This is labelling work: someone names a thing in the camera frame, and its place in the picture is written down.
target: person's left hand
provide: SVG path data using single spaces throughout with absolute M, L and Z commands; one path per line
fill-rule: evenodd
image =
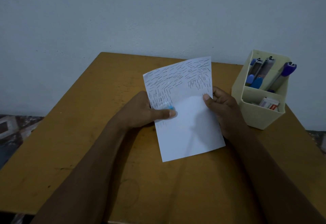
M 121 128 L 131 129 L 144 126 L 157 119 L 168 119 L 174 117 L 174 110 L 151 109 L 149 99 L 145 91 L 137 93 L 124 107 L 116 114 Z

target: wall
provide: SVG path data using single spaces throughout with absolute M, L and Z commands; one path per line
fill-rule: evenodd
M 326 130 L 324 0 L 0 0 L 0 113 L 46 115 L 101 51 L 298 64 L 287 103 Z

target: hand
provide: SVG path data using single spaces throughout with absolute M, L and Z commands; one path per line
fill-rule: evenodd
M 157 119 L 168 119 L 175 116 L 174 110 L 151 109 L 149 99 L 145 91 L 137 93 L 125 106 L 116 114 L 121 128 L 131 129 L 144 126 Z
M 222 135 L 226 139 L 231 141 L 249 130 L 236 100 L 231 95 L 213 87 L 213 99 L 208 94 L 204 94 L 203 99 L 206 106 L 216 114 Z

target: floor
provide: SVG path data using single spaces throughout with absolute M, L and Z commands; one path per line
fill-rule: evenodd
M 0 169 L 23 144 L 44 117 L 0 115 Z M 307 130 L 326 158 L 326 131 Z M 1 223 L 29 223 L 32 216 L 0 213 Z

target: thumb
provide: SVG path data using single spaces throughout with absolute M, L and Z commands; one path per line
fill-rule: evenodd
M 175 110 L 155 110 L 151 109 L 151 119 L 155 121 L 157 119 L 168 119 L 175 116 Z
M 206 106 L 216 114 L 220 114 L 223 110 L 223 104 L 215 102 L 207 93 L 203 95 Z

